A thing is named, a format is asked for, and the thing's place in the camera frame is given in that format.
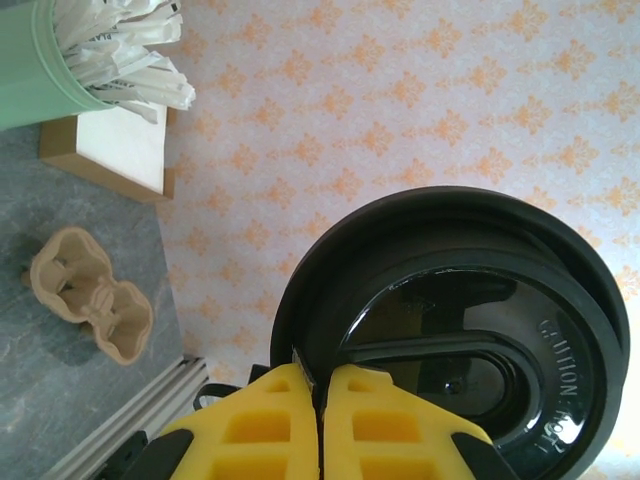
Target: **patterned wallpaper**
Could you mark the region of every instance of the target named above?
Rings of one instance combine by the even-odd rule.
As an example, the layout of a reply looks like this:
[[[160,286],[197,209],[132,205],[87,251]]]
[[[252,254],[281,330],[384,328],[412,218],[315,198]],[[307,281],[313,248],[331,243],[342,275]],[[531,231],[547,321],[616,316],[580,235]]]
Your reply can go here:
[[[334,222],[424,185],[490,188],[577,229],[640,336],[640,0],[189,0],[158,213],[184,343],[213,378],[267,362],[289,275]],[[585,479],[640,478],[634,354]]]

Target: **gray marble surface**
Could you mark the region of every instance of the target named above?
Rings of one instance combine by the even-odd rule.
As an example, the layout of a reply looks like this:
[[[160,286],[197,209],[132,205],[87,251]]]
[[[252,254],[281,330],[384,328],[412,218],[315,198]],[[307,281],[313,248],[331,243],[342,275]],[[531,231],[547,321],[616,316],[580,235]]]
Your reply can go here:
[[[0,477],[40,478],[155,376],[182,343],[152,205],[49,167],[39,130],[0,132]],[[147,295],[155,324],[137,363],[121,367],[77,326],[40,305],[20,273],[58,229],[88,230],[115,277]]]

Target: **gray countertop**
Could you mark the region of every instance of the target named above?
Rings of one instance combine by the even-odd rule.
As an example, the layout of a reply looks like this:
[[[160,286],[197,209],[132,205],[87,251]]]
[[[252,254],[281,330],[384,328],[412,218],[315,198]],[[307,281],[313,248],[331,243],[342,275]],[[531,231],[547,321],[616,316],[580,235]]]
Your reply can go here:
[[[0,132],[0,472],[39,478],[182,355],[155,208],[37,160],[39,130]],[[58,229],[88,230],[110,255],[116,279],[147,295],[155,324],[130,367],[53,315],[20,282]]]

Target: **green cup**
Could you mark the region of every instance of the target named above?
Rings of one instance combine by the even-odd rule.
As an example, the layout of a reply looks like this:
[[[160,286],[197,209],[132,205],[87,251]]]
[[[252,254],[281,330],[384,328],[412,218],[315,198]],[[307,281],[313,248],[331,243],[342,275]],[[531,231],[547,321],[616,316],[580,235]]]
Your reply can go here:
[[[112,108],[87,92],[66,66],[53,32],[55,0],[0,14],[0,130]]]

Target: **yellow foam pad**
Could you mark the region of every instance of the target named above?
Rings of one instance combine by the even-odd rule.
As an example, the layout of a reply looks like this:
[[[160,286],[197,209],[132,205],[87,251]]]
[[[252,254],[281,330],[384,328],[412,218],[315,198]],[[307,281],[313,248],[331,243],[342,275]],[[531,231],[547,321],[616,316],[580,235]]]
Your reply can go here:
[[[194,440],[172,480],[317,480],[318,435],[300,368],[283,365],[182,418]]]
[[[491,443],[477,425],[346,365],[331,377],[324,413],[325,480],[474,480],[450,435]]]

